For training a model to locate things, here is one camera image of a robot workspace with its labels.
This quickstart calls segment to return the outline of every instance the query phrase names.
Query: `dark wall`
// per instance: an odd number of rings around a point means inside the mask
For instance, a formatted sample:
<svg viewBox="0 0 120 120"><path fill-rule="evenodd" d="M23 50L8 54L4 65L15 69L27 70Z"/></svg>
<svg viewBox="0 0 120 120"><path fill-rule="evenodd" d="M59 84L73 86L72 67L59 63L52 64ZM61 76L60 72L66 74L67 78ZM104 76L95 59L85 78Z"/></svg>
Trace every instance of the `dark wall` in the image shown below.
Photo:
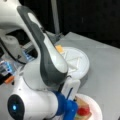
<svg viewBox="0 0 120 120"><path fill-rule="evenodd" d="M50 0L24 0L43 23L54 32ZM120 48L120 0L57 0L60 28Z"/></svg>

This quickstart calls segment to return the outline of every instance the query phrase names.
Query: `table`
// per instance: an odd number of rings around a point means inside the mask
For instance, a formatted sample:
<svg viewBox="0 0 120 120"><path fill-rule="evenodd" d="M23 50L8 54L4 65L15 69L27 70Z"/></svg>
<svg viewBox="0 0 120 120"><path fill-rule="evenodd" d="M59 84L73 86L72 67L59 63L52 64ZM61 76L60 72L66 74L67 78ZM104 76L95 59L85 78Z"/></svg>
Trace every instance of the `table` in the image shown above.
<svg viewBox="0 0 120 120"><path fill-rule="evenodd" d="M57 44L75 47L87 54L90 60L89 76L79 93L96 100L103 112L103 120L118 120L120 116L120 49L71 32ZM0 120L12 120L7 111L7 100L12 89L12 85L0 86Z"/></svg>

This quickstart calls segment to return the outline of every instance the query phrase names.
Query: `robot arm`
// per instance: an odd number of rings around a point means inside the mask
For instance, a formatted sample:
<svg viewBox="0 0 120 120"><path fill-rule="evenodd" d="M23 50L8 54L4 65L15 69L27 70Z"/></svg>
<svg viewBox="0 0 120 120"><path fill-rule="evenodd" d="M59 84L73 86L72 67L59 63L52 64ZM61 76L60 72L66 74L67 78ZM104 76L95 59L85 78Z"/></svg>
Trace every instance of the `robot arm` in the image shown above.
<svg viewBox="0 0 120 120"><path fill-rule="evenodd" d="M23 29L37 50L37 59L24 67L23 77L27 85L34 90L43 90L47 86L54 87L63 83L68 71L67 64L34 13L21 6L18 0L1 0L0 6L0 27Z"/></svg>

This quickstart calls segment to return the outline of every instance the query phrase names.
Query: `black cable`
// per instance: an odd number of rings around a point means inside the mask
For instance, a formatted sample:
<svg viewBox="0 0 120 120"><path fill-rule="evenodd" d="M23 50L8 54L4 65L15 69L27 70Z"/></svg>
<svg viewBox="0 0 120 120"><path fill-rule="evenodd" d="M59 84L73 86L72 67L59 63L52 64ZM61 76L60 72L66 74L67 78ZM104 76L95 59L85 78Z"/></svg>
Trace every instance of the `black cable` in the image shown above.
<svg viewBox="0 0 120 120"><path fill-rule="evenodd" d="M1 45L4 47L4 49L6 50L6 52L9 54L9 56L10 56L14 61L16 61L16 62L18 62L18 63L20 63L20 64L23 64L23 65L26 64L26 63L24 63L24 62L21 62L21 61L17 60L17 59L8 51L8 49L6 48L6 46L5 46L5 44L3 43L3 41L1 40L1 38L0 38L0 43L1 43Z"/></svg>

